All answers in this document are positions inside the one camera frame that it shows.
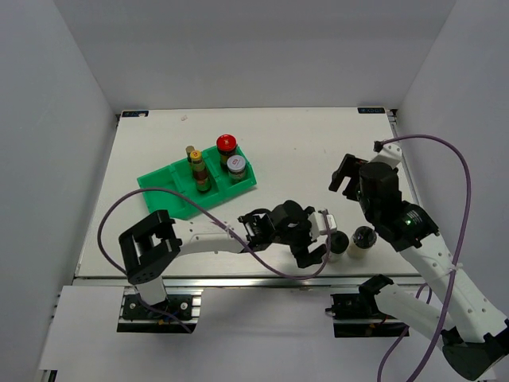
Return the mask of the black lid spice jar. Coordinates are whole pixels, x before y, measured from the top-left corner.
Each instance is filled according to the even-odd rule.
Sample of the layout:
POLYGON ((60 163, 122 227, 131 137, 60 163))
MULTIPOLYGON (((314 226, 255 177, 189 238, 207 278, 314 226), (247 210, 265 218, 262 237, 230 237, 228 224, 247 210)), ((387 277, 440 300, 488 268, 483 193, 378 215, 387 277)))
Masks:
POLYGON ((348 236, 342 231, 336 231, 331 235, 330 240, 330 253, 328 255, 327 263, 336 263, 347 251, 350 240, 348 236))

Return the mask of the red cap sauce bottle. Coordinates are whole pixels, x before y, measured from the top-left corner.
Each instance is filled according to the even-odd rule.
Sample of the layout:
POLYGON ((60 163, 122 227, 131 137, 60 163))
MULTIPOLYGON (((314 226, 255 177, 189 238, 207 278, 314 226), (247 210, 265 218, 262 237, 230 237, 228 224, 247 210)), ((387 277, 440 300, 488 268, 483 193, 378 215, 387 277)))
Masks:
POLYGON ((216 148, 220 155, 220 165, 222 167, 227 166, 227 160, 236 155, 237 141, 236 138, 231 134, 222 134, 216 140, 216 148))

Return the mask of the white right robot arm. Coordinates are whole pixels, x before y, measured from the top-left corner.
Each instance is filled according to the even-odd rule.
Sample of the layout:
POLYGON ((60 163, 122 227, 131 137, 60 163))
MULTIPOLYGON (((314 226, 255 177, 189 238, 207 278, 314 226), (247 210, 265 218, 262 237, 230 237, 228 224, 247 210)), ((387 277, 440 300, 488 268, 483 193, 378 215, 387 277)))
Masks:
POLYGON ((440 311, 405 295, 394 282, 377 275, 359 288, 360 310, 405 322, 422 335, 439 336, 439 347, 453 370, 466 380, 479 379, 508 354, 508 318, 493 306, 463 269, 453 265, 438 226, 427 212, 403 200, 398 171, 383 162, 346 155, 332 175, 330 190, 350 180, 343 195, 359 203, 365 219, 425 280, 447 309, 442 329, 440 311))

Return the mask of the silver lid glass jar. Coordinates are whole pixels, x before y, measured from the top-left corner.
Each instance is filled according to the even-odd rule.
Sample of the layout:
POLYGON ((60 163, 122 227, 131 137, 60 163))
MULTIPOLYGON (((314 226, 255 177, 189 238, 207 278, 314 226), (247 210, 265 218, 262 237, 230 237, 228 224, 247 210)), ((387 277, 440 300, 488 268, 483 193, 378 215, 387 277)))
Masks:
POLYGON ((240 182, 246 177, 247 162, 241 155, 232 155, 227 160, 227 171, 233 182, 240 182))

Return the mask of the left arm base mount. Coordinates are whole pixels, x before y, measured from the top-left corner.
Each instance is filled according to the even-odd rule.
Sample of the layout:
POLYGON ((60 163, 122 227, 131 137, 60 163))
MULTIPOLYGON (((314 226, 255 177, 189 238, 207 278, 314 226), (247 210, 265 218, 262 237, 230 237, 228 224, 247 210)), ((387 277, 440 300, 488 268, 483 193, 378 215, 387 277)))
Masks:
POLYGON ((121 299, 118 333, 192 334, 200 316, 201 293, 197 290, 167 290, 163 302, 150 306, 133 289, 121 299))

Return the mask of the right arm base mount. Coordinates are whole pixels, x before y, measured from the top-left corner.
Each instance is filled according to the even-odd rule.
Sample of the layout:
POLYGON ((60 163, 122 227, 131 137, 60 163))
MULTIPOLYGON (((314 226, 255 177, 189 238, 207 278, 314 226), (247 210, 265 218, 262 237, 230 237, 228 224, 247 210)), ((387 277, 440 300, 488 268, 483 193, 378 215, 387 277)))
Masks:
POLYGON ((360 294, 332 294, 324 312, 332 319, 335 338, 398 337, 406 328, 396 318, 373 310, 360 294))

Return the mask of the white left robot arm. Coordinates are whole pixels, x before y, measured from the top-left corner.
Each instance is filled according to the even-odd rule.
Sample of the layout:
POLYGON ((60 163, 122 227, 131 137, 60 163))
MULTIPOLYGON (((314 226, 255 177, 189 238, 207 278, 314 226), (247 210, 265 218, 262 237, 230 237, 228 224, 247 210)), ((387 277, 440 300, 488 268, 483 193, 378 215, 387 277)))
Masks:
POLYGON ((141 308, 158 318, 168 308, 162 274, 177 257, 211 251, 256 253, 281 244, 304 269, 343 255, 350 239, 338 230, 332 215, 285 201, 272 210, 255 209, 235 224, 217 218, 210 224, 194 224, 157 210, 121 234, 119 244, 127 279, 141 297, 141 308))

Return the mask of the green label sauce bottle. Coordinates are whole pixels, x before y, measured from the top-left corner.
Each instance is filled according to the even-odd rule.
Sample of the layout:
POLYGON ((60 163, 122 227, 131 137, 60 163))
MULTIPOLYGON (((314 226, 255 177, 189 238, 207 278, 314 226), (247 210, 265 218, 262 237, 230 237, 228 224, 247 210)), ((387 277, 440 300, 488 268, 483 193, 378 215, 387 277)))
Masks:
POLYGON ((190 154, 192 165, 192 176, 196 183, 196 189, 201 193, 208 192, 212 184, 208 175, 208 170, 199 150, 193 150, 190 154))

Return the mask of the yellow label brown bottle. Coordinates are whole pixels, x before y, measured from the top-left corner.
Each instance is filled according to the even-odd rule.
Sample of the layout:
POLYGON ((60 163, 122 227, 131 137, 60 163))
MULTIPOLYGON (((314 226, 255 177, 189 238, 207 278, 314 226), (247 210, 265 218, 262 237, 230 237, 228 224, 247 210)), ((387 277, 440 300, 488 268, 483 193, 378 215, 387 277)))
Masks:
POLYGON ((186 152, 186 155, 187 155, 187 162, 189 165, 192 164, 192 158, 191 158, 191 154, 192 152, 195 150, 194 146, 187 146, 185 148, 185 152, 186 152))

